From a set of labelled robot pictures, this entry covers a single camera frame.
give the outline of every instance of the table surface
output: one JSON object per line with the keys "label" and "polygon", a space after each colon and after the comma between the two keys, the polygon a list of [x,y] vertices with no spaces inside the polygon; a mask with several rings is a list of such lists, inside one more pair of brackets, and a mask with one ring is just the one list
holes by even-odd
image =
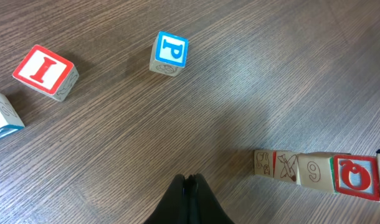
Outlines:
{"label": "table surface", "polygon": [[[160,30],[189,39],[148,70]],[[63,103],[11,76],[40,44],[80,74]],[[380,203],[253,175],[254,149],[380,148],[380,0],[0,1],[0,223],[141,223],[202,173],[236,223],[380,223]]]}

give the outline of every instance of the number 9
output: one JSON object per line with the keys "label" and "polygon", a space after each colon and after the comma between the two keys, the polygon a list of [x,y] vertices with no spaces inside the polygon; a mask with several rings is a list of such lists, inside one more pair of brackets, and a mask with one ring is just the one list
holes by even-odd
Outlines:
{"label": "number 9", "polygon": [[320,168],[316,162],[308,163],[308,171],[310,173],[309,179],[313,182],[318,182],[320,180]]}

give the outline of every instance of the white block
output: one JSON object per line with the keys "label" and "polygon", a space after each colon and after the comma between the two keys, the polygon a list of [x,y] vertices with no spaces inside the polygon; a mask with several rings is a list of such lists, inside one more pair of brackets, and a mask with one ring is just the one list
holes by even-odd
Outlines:
{"label": "white block", "polygon": [[175,77],[186,65],[189,41],[167,32],[159,32],[153,44],[150,70]]}
{"label": "white block", "polygon": [[0,138],[24,128],[9,100],[0,94]]}
{"label": "white block", "polygon": [[13,72],[13,77],[40,93],[63,101],[79,74],[72,62],[35,45]]}

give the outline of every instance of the block with blue letter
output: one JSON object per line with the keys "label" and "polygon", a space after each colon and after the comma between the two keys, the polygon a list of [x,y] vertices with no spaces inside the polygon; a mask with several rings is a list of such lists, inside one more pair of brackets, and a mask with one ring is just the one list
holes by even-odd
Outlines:
{"label": "block with blue letter", "polygon": [[175,77],[186,65],[189,41],[159,32],[151,51],[150,70]]}
{"label": "block with blue letter", "polygon": [[24,128],[9,100],[0,94],[0,138]]}

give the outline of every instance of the red letter block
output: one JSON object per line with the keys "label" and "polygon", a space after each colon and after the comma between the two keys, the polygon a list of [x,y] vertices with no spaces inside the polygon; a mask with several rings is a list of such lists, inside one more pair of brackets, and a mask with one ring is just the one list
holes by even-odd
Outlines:
{"label": "red letter block", "polygon": [[337,155],[334,172],[335,189],[339,193],[380,201],[375,157]]}
{"label": "red letter block", "polygon": [[78,80],[72,62],[35,45],[13,72],[23,84],[55,99],[63,101]]}

